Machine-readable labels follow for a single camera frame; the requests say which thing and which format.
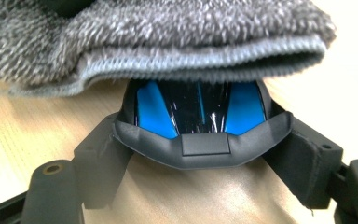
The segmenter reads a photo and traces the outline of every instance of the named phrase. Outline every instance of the towel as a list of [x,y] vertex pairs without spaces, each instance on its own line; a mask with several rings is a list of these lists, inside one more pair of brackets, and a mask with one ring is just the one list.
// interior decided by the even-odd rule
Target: towel
[[118,78],[251,81],[319,63],[335,29],[309,0],[96,0],[69,19],[0,0],[0,79],[23,96]]

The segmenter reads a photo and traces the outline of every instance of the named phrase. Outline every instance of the gray towel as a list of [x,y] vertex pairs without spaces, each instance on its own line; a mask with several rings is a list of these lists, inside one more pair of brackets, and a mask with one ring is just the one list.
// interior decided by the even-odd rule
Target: gray towel
[[0,0],[0,79],[32,96],[115,78],[249,81],[320,62],[334,38],[309,0],[97,0],[72,19]]

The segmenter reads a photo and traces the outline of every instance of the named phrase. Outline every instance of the folded towel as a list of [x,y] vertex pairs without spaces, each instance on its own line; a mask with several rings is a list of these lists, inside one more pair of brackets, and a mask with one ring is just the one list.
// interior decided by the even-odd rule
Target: folded towel
[[320,62],[334,38],[309,0],[97,0],[71,19],[0,0],[0,79],[33,96],[115,78],[249,81]]

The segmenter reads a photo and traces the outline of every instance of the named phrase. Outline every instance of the wooden surface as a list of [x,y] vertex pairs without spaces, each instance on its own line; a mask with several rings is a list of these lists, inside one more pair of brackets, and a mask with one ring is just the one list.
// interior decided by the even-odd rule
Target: wooden surface
[[[358,159],[358,1],[317,0],[337,25],[322,64],[267,79],[272,97]],[[0,90],[7,86],[0,82]],[[69,98],[0,94],[0,202],[27,190],[46,161],[72,159],[73,149],[106,115],[118,111],[125,81],[97,83]],[[333,223],[332,209],[302,207],[267,165],[176,171],[132,158],[113,211],[86,211],[88,223]]]

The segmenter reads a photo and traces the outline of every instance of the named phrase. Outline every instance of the blue and black object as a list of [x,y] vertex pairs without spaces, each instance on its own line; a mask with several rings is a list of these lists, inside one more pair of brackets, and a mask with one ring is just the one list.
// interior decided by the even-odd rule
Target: blue and black object
[[[309,209],[337,202],[337,224],[358,223],[358,161],[269,96],[262,81],[132,80],[118,113],[75,149],[72,161],[34,171],[28,192],[0,204],[0,222],[84,223],[111,204],[133,153],[177,169],[237,166],[263,157]],[[62,195],[67,197],[60,203]],[[56,216],[59,212],[68,216]]]

